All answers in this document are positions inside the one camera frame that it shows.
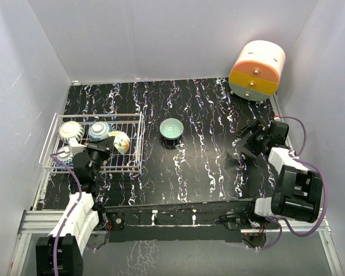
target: black tabletop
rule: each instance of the black tabletop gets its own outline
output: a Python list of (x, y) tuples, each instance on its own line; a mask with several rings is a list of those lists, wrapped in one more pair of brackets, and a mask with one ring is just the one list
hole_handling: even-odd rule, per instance
[[(103, 174), (105, 206), (232, 200), (271, 196), (276, 172), (252, 156), (233, 133), (258, 118), (268, 124), (270, 101), (230, 95), (225, 78), (71, 86), (64, 114), (138, 113), (145, 117), (143, 171)], [(183, 136), (166, 143), (160, 123), (176, 118)], [(43, 206), (64, 209), (69, 175), (50, 177)]]

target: wire basket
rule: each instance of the wire basket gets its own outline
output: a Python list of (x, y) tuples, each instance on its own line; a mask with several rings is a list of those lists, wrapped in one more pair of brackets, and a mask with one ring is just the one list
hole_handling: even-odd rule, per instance
[(104, 161), (100, 169), (102, 173), (140, 173), (142, 168), (144, 117), (140, 114), (90, 114), (90, 115), (58, 115), (55, 113), (42, 149), (40, 164), (42, 168), (53, 174), (68, 173), (65, 168), (57, 164), (50, 154), (58, 152), (65, 146), (60, 139), (59, 130), (67, 121), (76, 121), (85, 128), (85, 135), (80, 143), (89, 139), (88, 130), (96, 122), (103, 121), (112, 124), (114, 131), (125, 132), (131, 140), (129, 151), (122, 155), (113, 151), (110, 158)]

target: teal bowl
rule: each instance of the teal bowl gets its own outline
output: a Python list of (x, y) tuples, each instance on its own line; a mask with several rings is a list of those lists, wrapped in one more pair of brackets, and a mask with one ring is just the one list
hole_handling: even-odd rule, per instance
[(184, 126), (182, 122), (177, 119), (166, 119), (160, 124), (160, 132), (163, 137), (169, 140), (175, 140), (182, 136)]

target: blue and white bowl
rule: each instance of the blue and white bowl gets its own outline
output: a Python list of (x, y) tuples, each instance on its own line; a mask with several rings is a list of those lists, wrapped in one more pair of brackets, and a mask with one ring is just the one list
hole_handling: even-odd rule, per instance
[(62, 147), (61, 149), (58, 150), (58, 152), (62, 152), (64, 151), (64, 153), (62, 154), (58, 154), (57, 158), (61, 161), (63, 161), (66, 165), (68, 165), (69, 167), (73, 166), (73, 157), (74, 154), (71, 153), (70, 151), (70, 147), (68, 147), (67, 145), (65, 147)]
[(112, 130), (111, 124), (105, 122), (96, 122), (90, 127), (88, 137), (90, 141), (98, 142), (109, 137), (109, 132)]

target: gray wall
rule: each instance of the gray wall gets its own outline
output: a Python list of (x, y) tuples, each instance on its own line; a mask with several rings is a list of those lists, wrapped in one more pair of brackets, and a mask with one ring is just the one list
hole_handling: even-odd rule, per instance
[(292, 48), (317, 0), (29, 0), (72, 80), (228, 76), (256, 39)]
[[(302, 159), (325, 172), (327, 212), (345, 271), (345, 1), (320, 1), (287, 57), (278, 91), (282, 113), (303, 120), (308, 144)], [(292, 124), (292, 142), (302, 130)]]
[(0, 0), (0, 275), (9, 271), (39, 185), (40, 151), (70, 83), (28, 1)]

